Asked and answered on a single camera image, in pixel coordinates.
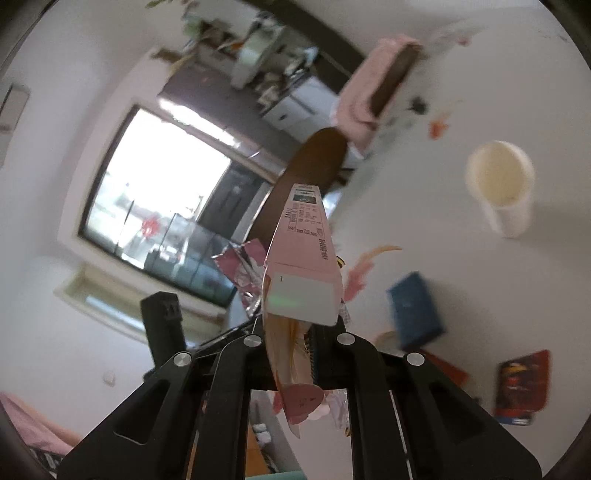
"nutrition label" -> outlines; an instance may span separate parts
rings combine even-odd
[[[289,231],[324,239],[322,220],[316,205],[293,202],[291,207],[287,209],[285,216],[290,219],[287,225]]]
[[[296,189],[292,200],[291,207],[285,211],[285,217],[290,220],[287,226],[288,231],[317,237],[320,254],[324,260],[328,260],[322,216],[314,191]]]

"teal fabric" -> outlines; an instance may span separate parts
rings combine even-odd
[[[295,472],[271,473],[269,475],[250,476],[248,480],[307,480],[304,472],[297,470]]]

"wooden table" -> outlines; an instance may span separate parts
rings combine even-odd
[[[418,270],[447,328],[429,350],[466,370],[489,410],[496,366],[549,349],[547,407],[507,427],[546,472],[591,410],[591,72],[542,6],[483,12],[426,52],[331,219],[349,265],[403,248],[379,257],[349,304],[351,330],[392,330],[385,292]],[[417,95],[426,115],[408,110]],[[449,127],[433,140],[438,117]],[[464,183],[468,155],[491,140],[518,145],[536,170],[534,224],[519,239],[491,231]]]

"blue box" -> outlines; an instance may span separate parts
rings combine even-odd
[[[402,279],[388,294],[402,350],[421,348],[445,332],[427,284],[418,272]]]

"small box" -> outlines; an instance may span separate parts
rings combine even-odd
[[[444,333],[427,284],[418,272],[398,282],[388,294],[402,350],[421,348]]]
[[[266,313],[336,324],[343,282],[318,187],[292,187],[267,253],[265,281]]]

